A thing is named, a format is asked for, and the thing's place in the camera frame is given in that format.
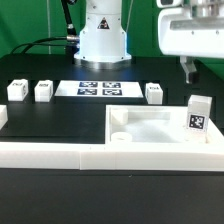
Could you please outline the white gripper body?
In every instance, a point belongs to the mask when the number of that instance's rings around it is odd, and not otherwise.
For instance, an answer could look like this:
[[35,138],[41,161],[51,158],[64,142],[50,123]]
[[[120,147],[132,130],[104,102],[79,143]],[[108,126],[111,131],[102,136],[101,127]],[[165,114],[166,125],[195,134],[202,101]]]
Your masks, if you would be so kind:
[[165,55],[224,58],[224,6],[215,17],[194,18],[189,8],[163,9],[159,48]]

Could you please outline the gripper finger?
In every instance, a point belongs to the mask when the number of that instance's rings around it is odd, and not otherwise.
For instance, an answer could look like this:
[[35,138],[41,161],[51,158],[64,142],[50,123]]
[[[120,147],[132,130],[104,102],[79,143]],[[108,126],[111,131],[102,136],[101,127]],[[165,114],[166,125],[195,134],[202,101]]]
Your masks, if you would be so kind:
[[185,72],[186,82],[192,84],[196,75],[197,69],[194,64],[194,59],[189,56],[181,56],[180,64]]

